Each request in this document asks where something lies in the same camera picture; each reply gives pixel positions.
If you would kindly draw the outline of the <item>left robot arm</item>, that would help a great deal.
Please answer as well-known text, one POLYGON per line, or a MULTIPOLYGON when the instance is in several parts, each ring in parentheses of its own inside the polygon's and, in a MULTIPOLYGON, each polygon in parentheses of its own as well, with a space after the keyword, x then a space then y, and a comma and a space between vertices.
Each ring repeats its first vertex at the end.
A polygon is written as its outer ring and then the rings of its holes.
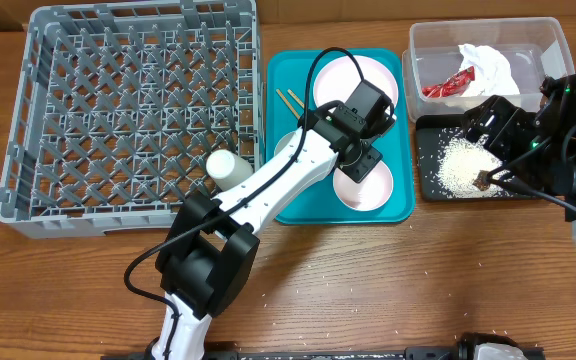
POLYGON ((213 198, 188 198, 155 253, 167 306, 152 359, 200 359, 213 318, 248 280, 259 234, 304 190, 334 169, 360 182, 382 156, 376 138, 392 127, 391 104, 331 101, 307 111, 281 152, 213 198))

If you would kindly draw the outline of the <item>brown food scrap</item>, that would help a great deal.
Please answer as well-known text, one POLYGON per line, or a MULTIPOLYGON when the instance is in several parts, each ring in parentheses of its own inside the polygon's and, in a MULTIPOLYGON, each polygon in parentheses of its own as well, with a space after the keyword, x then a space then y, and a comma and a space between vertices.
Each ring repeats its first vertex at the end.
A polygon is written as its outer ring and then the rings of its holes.
POLYGON ((492 176, 488 171, 481 170, 472 185, 476 187, 479 191, 487 191, 491 187, 492 176))

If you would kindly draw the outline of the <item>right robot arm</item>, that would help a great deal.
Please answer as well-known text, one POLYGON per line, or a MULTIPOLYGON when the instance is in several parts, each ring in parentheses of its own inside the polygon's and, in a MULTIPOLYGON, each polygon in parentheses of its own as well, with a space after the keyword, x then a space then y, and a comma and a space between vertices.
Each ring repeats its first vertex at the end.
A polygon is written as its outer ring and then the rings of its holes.
POLYGON ((502 163, 480 181, 562 207, 576 245, 576 74, 548 77, 540 91, 545 102, 536 112, 494 95, 461 124, 468 141, 502 163))

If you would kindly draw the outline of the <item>red snack wrapper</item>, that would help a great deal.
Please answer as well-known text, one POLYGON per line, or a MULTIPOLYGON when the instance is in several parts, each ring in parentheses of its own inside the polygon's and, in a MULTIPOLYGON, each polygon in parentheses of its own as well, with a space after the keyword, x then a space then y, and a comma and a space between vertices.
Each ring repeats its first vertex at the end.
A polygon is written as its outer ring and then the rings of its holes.
POLYGON ((474 80, 475 68, 470 66, 455 73, 443 83, 423 87, 422 94, 428 98, 442 98, 461 95, 474 80))

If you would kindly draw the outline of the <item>small pink bowl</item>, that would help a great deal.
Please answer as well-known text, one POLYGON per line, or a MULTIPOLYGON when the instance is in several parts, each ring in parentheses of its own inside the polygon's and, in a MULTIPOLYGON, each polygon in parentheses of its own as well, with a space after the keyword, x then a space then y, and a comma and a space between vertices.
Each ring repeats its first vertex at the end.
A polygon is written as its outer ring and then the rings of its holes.
POLYGON ((333 173, 333 189, 337 198, 355 211, 367 212, 382 207, 389 200, 393 188, 392 173, 383 161, 359 183, 339 169, 333 173))

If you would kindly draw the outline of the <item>white cup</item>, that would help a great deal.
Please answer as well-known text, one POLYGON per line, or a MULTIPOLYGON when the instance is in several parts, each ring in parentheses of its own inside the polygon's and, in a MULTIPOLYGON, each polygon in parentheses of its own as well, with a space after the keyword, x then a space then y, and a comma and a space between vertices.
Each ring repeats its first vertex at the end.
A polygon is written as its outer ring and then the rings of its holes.
POLYGON ((221 191, 239 185, 254 172, 248 161, 225 149, 217 150, 208 157, 206 171, 221 191))

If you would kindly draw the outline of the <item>white napkin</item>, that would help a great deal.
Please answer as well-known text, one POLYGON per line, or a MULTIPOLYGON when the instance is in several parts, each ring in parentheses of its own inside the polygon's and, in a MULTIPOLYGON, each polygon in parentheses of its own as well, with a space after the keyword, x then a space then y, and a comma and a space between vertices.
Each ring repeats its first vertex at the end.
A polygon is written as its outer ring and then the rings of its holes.
POLYGON ((519 95, 519 88, 512 78, 511 66, 498 50, 482 45, 459 45, 463 56, 460 70, 472 67, 475 79, 471 81, 462 97, 519 95))

